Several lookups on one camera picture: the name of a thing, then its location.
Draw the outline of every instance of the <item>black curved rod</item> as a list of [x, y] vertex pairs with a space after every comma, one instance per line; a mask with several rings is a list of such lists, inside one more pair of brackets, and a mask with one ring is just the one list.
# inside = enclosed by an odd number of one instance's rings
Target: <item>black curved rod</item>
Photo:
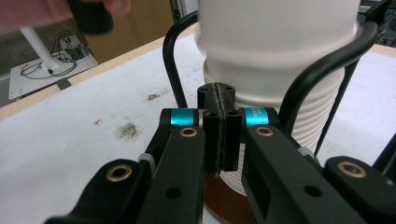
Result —
[[165, 40], [163, 41], [163, 62], [179, 108], [186, 108], [187, 102], [186, 97], [184, 96], [183, 87], [181, 86], [180, 77], [178, 76], [174, 47], [177, 37], [196, 22], [198, 22], [198, 13], [197, 11], [194, 11], [176, 22], [168, 31], [165, 36]]
[[[349, 65], [353, 67], [351, 71], [353, 73], [360, 57], [374, 44], [377, 29], [378, 27], [374, 22], [364, 23], [352, 42], [312, 63], [297, 76], [286, 92], [279, 110], [280, 123], [287, 133], [291, 134], [305, 97], [323, 78], [341, 67], [348, 68]], [[341, 94], [342, 97], [344, 94], [342, 91], [345, 90], [339, 90], [337, 94], [339, 101], [341, 99], [338, 96]]]
[[341, 82], [340, 88], [338, 89], [338, 93], [337, 96], [335, 97], [334, 104], [332, 105], [332, 109], [330, 110], [329, 117], [327, 118], [326, 123], [323, 126], [322, 132], [318, 140], [317, 148], [315, 149], [315, 153], [314, 153], [315, 156], [317, 156], [319, 153], [320, 147], [324, 141], [324, 137], [326, 136], [327, 131], [329, 131], [330, 125], [332, 124], [332, 119], [334, 118], [338, 106], [340, 105], [341, 100], [344, 97], [344, 93], [347, 90], [347, 86], [349, 84], [350, 79], [352, 79], [355, 68], [358, 66], [359, 60], [360, 59], [345, 67], [344, 79]]
[[396, 133], [374, 162], [373, 168], [396, 182]]

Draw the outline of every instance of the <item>white table surface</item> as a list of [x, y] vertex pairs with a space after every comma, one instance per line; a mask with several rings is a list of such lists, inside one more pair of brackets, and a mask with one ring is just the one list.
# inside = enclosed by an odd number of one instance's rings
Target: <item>white table surface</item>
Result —
[[[175, 58], [190, 107], [204, 84], [204, 57], [192, 35]], [[396, 59], [368, 53], [346, 92], [319, 153], [323, 161], [353, 154], [371, 163], [396, 131]], [[159, 97], [149, 100], [149, 96]], [[137, 160], [163, 108], [176, 107], [155, 49], [0, 121], [0, 222], [42, 223], [65, 215], [109, 161]], [[120, 129], [135, 125], [134, 136]], [[216, 223], [205, 213], [204, 223]]]

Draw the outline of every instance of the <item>hand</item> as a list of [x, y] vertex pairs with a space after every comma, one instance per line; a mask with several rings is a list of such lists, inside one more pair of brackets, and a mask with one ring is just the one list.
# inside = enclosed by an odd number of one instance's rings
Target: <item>hand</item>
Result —
[[[131, 0], [82, 0], [103, 2], [113, 15], [124, 15]], [[46, 25], [71, 18], [66, 0], [0, 0], [0, 34], [16, 31], [21, 26]]]

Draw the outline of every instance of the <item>cable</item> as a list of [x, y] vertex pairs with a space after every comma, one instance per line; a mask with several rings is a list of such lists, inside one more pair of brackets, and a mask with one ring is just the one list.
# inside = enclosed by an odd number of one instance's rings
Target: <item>cable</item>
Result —
[[28, 77], [29, 75], [33, 74], [33, 72], [35, 72], [38, 68], [41, 67], [41, 63], [36, 63], [33, 65], [26, 64], [22, 69], [21, 69], [21, 76], [29, 78], [29, 79], [47, 79], [47, 78], [51, 78], [51, 77], [63, 77], [66, 76], [67, 74], [69, 74], [70, 72], [72, 72], [76, 67], [77, 67], [77, 63], [74, 60], [70, 60], [66, 57], [66, 55], [64, 55], [63, 53], [61, 53], [60, 51], [60, 43], [61, 40], [63, 40], [66, 43], [66, 47], [67, 49], [69, 49], [69, 45], [70, 43], [68, 43], [64, 38], [59, 37], [57, 40], [55, 40], [55, 42], [52, 45], [52, 50], [51, 50], [51, 54], [52, 52], [55, 50], [55, 46], [57, 46], [58, 49], [58, 53], [57, 55], [52, 55], [52, 57], [56, 58], [58, 61], [62, 62], [62, 63], [71, 63], [72, 65], [67, 68], [66, 70], [59, 72], [57, 74], [54, 74], [53, 71], [51, 69], [48, 70], [49, 72], [49, 76], [48, 77]]
[[378, 156], [373, 167], [382, 175], [396, 182], [396, 133]]
[[186, 97], [184, 96], [183, 87], [181, 86], [180, 77], [178, 76], [175, 63], [175, 43], [178, 35], [180, 35], [181, 32], [186, 30], [191, 25], [195, 24], [197, 21], [197, 11], [192, 12], [191, 14], [187, 15], [186, 17], [175, 23], [166, 34], [165, 40], [163, 41], [163, 62], [176, 98], [177, 106], [179, 108], [186, 108], [187, 101]]
[[66, 51], [70, 57], [72, 58], [72, 60], [79, 60], [84, 58], [84, 55], [81, 51], [81, 45], [78, 45], [76, 47], [73, 48], [70, 38], [60, 38], [60, 41], [64, 41], [64, 43], [66, 44], [66, 49], [64, 51]]

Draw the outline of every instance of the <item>metal screw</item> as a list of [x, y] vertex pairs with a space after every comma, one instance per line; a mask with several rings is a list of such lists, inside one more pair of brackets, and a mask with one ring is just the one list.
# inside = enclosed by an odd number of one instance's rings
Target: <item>metal screw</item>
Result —
[[193, 128], [184, 128], [180, 130], [180, 135], [183, 137], [194, 137], [198, 132]]
[[269, 137], [274, 134], [274, 132], [271, 129], [265, 127], [257, 128], [256, 133], [264, 137]]
[[363, 168], [350, 161], [340, 161], [338, 162], [337, 167], [341, 172], [352, 177], [364, 178], [367, 176], [367, 173]]
[[120, 164], [111, 167], [107, 171], [107, 180], [111, 182], [120, 182], [132, 174], [132, 167], [127, 164]]

